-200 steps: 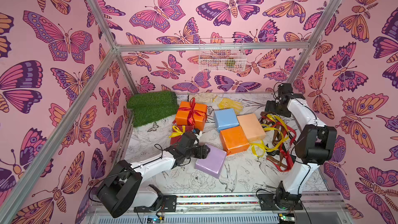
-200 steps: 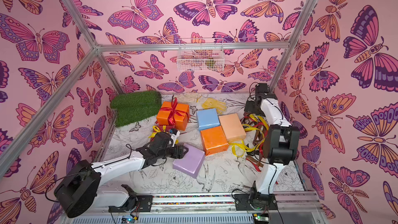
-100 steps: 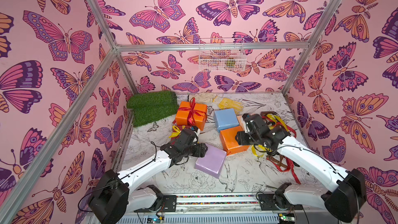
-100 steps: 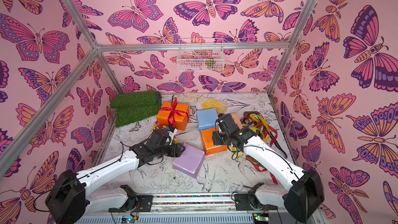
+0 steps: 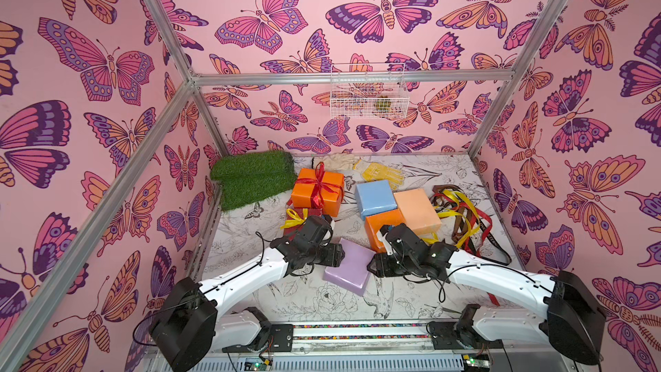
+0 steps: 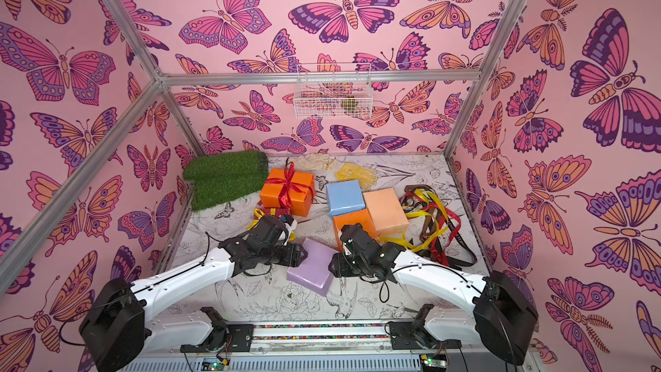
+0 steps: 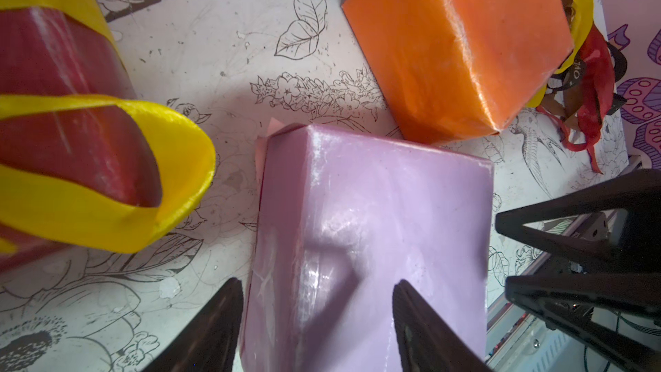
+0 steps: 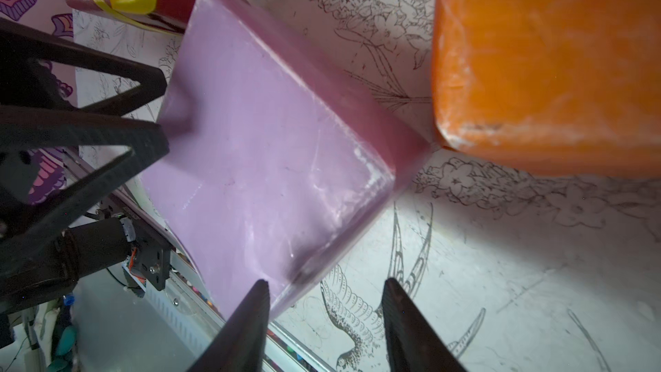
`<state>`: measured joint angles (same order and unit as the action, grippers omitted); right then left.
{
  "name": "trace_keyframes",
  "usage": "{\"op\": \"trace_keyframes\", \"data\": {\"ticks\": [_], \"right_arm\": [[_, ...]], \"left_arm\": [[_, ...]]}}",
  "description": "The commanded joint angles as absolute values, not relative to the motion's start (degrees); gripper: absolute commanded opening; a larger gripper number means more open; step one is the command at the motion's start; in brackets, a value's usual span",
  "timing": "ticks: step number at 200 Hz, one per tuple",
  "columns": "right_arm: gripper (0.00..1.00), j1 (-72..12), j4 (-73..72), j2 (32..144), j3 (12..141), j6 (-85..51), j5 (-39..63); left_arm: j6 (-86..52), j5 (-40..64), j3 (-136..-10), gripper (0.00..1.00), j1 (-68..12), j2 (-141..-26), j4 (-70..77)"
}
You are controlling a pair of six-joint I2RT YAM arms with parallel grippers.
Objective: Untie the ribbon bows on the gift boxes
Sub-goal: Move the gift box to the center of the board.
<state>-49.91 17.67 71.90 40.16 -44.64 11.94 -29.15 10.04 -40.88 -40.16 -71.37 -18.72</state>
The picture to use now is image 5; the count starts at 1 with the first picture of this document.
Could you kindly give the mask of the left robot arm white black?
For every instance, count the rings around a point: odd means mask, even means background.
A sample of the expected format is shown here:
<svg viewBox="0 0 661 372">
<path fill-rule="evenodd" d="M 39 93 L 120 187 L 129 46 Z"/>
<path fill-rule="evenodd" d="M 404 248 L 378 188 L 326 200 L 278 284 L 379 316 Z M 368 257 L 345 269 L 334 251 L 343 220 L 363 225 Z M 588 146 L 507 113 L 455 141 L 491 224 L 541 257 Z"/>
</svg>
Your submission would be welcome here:
<svg viewBox="0 0 661 372">
<path fill-rule="evenodd" d="M 297 230 L 263 244 L 256 258 L 224 275 L 177 282 L 149 325 L 151 339 L 170 368 L 189 371 L 211 350 L 237 345 L 261 350 L 270 322 L 255 308 L 239 313 L 231 309 L 306 266 L 341 265 L 345 253 L 340 244 L 332 243 L 334 226 L 329 215 L 310 216 Z"/>
</svg>

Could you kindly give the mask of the brown ribbon bow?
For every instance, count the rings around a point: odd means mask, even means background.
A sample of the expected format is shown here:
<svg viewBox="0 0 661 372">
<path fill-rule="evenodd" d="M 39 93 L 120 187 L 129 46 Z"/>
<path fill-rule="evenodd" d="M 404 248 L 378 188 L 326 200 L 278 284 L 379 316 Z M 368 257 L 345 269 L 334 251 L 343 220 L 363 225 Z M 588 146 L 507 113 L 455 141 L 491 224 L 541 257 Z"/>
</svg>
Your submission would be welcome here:
<svg viewBox="0 0 661 372">
<path fill-rule="evenodd" d="M 452 241 L 462 249 L 471 237 L 481 231 L 480 215 L 464 191 L 454 185 L 436 185 L 431 203 L 440 219 L 454 218 Z"/>
</svg>

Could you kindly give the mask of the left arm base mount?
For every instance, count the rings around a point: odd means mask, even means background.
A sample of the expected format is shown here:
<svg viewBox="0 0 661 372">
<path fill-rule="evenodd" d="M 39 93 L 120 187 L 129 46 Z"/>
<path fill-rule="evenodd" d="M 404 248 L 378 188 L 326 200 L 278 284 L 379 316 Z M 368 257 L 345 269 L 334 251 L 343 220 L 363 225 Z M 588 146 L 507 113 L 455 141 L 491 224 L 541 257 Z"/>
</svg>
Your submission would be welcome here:
<svg viewBox="0 0 661 372">
<path fill-rule="evenodd" d="M 274 324 L 256 307 L 223 315 L 219 346 L 224 353 L 290 352 L 293 324 Z"/>
</svg>

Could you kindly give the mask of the light blue gift box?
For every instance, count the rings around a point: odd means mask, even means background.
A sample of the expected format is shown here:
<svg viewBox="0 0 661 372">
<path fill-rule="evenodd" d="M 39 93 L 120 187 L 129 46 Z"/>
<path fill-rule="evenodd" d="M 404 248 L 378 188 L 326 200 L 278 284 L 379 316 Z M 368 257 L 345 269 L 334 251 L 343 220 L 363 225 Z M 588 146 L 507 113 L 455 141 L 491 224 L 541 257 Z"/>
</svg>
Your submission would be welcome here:
<svg viewBox="0 0 661 372">
<path fill-rule="evenodd" d="M 372 215 L 396 210 L 398 207 L 387 180 L 358 184 L 355 198 L 363 220 Z"/>
</svg>

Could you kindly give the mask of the purple gift box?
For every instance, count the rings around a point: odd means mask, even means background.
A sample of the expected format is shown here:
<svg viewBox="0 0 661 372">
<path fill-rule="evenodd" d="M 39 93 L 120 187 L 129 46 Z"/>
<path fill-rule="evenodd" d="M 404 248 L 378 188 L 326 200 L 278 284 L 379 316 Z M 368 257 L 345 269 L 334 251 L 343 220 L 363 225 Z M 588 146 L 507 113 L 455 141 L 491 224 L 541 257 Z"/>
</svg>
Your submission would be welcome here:
<svg viewBox="0 0 661 372">
<path fill-rule="evenodd" d="M 375 252 L 348 239 L 339 241 L 344 251 L 344 258 L 339 267 L 327 267 L 323 280 L 346 289 L 357 296 L 364 296 L 368 280 L 372 274 L 368 265 Z"/>
</svg>

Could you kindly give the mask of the yellow ribbon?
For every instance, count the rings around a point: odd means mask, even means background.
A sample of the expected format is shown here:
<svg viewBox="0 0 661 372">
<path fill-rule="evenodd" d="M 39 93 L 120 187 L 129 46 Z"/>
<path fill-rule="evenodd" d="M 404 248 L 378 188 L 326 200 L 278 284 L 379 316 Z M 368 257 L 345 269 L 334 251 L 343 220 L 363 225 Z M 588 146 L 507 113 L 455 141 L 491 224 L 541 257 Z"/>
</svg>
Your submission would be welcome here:
<svg viewBox="0 0 661 372">
<path fill-rule="evenodd" d="M 424 234 L 423 241 L 431 245 L 443 240 L 475 254 L 474 240 L 482 234 L 480 215 L 464 191 L 453 184 L 436 185 L 432 189 L 430 203 L 441 226 L 431 234 Z"/>
<path fill-rule="evenodd" d="M 308 218 L 308 208 L 288 208 L 286 210 L 287 219 L 281 226 L 282 230 L 292 229 L 302 226 Z"/>
</svg>

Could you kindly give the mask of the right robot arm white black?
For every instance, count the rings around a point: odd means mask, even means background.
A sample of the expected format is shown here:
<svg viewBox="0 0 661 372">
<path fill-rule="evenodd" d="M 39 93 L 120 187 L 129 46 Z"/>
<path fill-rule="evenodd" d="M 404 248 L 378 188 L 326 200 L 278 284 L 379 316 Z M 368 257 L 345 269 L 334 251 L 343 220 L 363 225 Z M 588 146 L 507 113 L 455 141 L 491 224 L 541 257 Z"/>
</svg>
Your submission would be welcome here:
<svg viewBox="0 0 661 372">
<path fill-rule="evenodd" d="M 377 234 L 385 247 L 368 271 L 376 277 L 415 276 L 479 289 L 515 304 L 489 309 L 470 304 L 454 324 L 465 346 L 495 341 L 549 344 L 576 363 L 601 363 L 605 311 L 583 281 L 568 271 L 534 274 L 492 263 L 443 241 L 425 243 L 406 224 L 385 226 Z"/>
</svg>

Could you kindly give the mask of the peach gift box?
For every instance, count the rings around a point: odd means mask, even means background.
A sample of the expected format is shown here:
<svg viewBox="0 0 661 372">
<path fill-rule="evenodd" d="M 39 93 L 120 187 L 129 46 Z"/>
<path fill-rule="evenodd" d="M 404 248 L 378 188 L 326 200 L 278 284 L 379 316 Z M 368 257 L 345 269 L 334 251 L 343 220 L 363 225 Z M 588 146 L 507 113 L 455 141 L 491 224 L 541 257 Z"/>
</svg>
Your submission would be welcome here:
<svg viewBox="0 0 661 372">
<path fill-rule="evenodd" d="M 394 193 L 394 199 L 405 224 L 419 237 L 435 234 L 442 221 L 424 189 L 408 189 Z"/>
</svg>

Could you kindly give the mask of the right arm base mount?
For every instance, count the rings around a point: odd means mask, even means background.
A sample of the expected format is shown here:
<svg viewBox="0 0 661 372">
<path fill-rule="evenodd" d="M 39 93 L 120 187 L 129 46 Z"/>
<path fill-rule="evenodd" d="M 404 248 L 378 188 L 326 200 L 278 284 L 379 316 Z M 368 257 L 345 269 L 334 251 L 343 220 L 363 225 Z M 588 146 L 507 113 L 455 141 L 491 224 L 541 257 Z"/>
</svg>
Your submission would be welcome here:
<svg viewBox="0 0 661 372">
<path fill-rule="evenodd" d="M 486 350 L 503 349 L 503 342 L 484 339 L 478 334 L 476 313 L 478 304 L 468 304 L 457 320 L 433 320 L 426 325 L 435 350 Z"/>
</svg>

